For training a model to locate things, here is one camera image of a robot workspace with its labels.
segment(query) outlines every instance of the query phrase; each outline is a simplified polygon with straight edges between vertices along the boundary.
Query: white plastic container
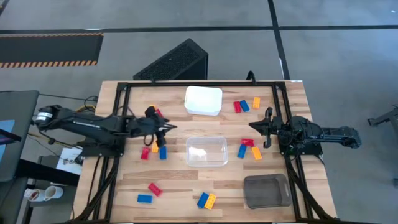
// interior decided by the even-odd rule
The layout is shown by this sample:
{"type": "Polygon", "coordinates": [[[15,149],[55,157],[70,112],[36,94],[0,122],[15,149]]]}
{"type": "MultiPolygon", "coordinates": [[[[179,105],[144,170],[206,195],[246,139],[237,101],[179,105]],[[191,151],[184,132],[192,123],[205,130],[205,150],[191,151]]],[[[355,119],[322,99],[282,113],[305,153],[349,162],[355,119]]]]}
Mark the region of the white plastic container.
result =
{"type": "Polygon", "coordinates": [[[187,139],[187,164],[192,167],[220,167],[228,162],[226,138],[190,137],[187,139]]]}
{"type": "Polygon", "coordinates": [[[185,92],[185,108],[190,114],[217,116],[223,103],[220,88],[188,86],[185,92]]]}

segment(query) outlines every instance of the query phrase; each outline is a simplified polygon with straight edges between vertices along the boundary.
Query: yellow lego brick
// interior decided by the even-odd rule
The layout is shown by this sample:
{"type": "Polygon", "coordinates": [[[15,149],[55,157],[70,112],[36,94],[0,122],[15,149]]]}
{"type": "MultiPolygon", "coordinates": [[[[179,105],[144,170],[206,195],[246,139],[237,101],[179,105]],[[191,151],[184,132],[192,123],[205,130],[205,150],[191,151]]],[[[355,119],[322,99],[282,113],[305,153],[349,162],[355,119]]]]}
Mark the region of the yellow lego brick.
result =
{"type": "Polygon", "coordinates": [[[216,198],[217,198],[217,197],[216,197],[215,195],[210,194],[210,195],[209,195],[209,198],[207,199],[207,202],[206,202],[206,204],[205,204],[205,208],[207,208],[207,209],[212,209],[214,203],[216,202],[216,198]]]}
{"type": "Polygon", "coordinates": [[[251,150],[253,151],[255,160],[262,159],[261,152],[257,146],[252,147],[251,150]]]}
{"type": "Polygon", "coordinates": [[[260,108],[260,98],[259,97],[254,97],[253,109],[258,109],[258,108],[260,108]]]}
{"type": "Polygon", "coordinates": [[[159,152],[159,147],[157,147],[156,142],[152,143],[152,152],[159,152]]]}

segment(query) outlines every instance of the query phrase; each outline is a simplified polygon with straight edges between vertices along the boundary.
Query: red lego brick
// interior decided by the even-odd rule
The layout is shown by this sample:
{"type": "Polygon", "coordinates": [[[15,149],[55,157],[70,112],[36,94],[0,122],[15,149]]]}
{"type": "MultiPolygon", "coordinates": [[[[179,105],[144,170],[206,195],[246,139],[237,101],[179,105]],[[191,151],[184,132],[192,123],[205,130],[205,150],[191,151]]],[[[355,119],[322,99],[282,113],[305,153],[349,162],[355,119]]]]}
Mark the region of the red lego brick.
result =
{"type": "Polygon", "coordinates": [[[154,183],[150,183],[148,186],[149,190],[154,193],[157,197],[159,197],[163,190],[160,190],[154,183]]]}
{"type": "Polygon", "coordinates": [[[242,112],[241,104],[238,101],[234,102],[234,107],[235,107],[235,113],[240,113],[242,112]]]}
{"type": "Polygon", "coordinates": [[[149,147],[142,147],[141,159],[148,159],[150,149],[149,147]]]}
{"type": "Polygon", "coordinates": [[[242,139],[241,144],[244,144],[245,146],[254,146],[254,140],[253,139],[242,139]]]}
{"type": "Polygon", "coordinates": [[[161,118],[164,118],[159,109],[156,109],[156,113],[157,113],[161,118]]]}

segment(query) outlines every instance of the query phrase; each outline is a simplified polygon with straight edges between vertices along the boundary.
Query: lego brick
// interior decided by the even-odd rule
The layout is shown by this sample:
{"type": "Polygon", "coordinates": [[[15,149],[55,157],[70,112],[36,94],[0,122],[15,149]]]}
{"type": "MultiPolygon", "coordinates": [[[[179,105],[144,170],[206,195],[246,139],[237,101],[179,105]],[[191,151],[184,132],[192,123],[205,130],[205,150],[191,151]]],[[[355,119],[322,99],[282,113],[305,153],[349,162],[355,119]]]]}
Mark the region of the lego brick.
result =
{"type": "Polygon", "coordinates": [[[156,141],[152,143],[152,152],[159,152],[159,147],[157,147],[156,141]]]}
{"type": "Polygon", "coordinates": [[[148,188],[156,197],[159,197],[163,193],[163,190],[160,190],[154,183],[150,183],[148,188]]]}
{"type": "Polygon", "coordinates": [[[239,147],[238,157],[243,159],[245,153],[246,153],[246,146],[242,144],[239,147]]]}
{"type": "Polygon", "coordinates": [[[142,153],[141,153],[141,159],[148,159],[149,157],[149,148],[148,147],[142,147],[142,153]]]}
{"type": "Polygon", "coordinates": [[[260,149],[257,146],[252,147],[251,150],[253,151],[255,160],[262,159],[260,149]]]}
{"type": "Polygon", "coordinates": [[[167,148],[166,146],[162,146],[160,149],[160,159],[167,159],[167,148]]]}
{"type": "Polygon", "coordinates": [[[244,144],[245,146],[254,146],[254,140],[253,139],[242,139],[241,144],[244,144]]]}
{"type": "Polygon", "coordinates": [[[151,195],[138,195],[137,202],[152,203],[152,196],[151,195]]]}
{"type": "Polygon", "coordinates": [[[259,98],[259,97],[254,97],[254,100],[253,100],[253,108],[254,108],[254,109],[260,108],[260,98],[259,98]]]}
{"type": "Polygon", "coordinates": [[[164,118],[159,109],[156,109],[156,113],[157,113],[161,118],[164,118]]]}
{"type": "Polygon", "coordinates": [[[202,195],[199,198],[199,201],[197,203],[199,208],[203,208],[206,205],[207,199],[209,198],[209,195],[206,193],[202,193],[202,195]]]}
{"type": "Polygon", "coordinates": [[[209,198],[207,199],[205,208],[212,209],[215,202],[216,202],[216,196],[213,194],[210,194],[209,198]]]}
{"type": "Polygon", "coordinates": [[[241,104],[238,101],[234,102],[234,108],[235,108],[235,113],[240,113],[242,112],[241,104]]]}
{"type": "Polygon", "coordinates": [[[246,102],[246,100],[242,100],[240,103],[241,103],[243,112],[248,112],[250,110],[249,105],[246,102]]]}

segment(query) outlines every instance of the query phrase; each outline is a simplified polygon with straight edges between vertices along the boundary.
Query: blue lego brick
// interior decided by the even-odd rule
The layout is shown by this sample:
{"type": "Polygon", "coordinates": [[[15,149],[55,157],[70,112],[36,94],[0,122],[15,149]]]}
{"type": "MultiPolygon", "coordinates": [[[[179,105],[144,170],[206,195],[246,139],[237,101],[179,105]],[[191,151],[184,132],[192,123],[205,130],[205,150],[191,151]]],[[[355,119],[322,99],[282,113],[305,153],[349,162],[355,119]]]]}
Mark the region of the blue lego brick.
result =
{"type": "Polygon", "coordinates": [[[248,112],[250,110],[249,105],[246,102],[246,100],[242,100],[242,101],[240,101],[240,103],[241,103],[243,112],[248,112]]]}
{"type": "Polygon", "coordinates": [[[241,145],[241,147],[239,147],[238,157],[243,159],[245,153],[246,153],[246,146],[241,145]]]}
{"type": "Polygon", "coordinates": [[[198,203],[197,203],[198,207],[199,208],[204,208],[208,198],[209,198],[209,195],[203,192],[202,195],[199,198],[198,203]]]}
{"type": "Polygon", "coordinates": [[[138,195],[137,202],[152,203],[152,196],[151,195],[138,195]]]}
{"type": "Polygon", "coordinates": [[[166,146],[162,146],[159,149],[159,155],[160,155],[160,159],[167,159],[167,148],[166,148],[166,146]]]}

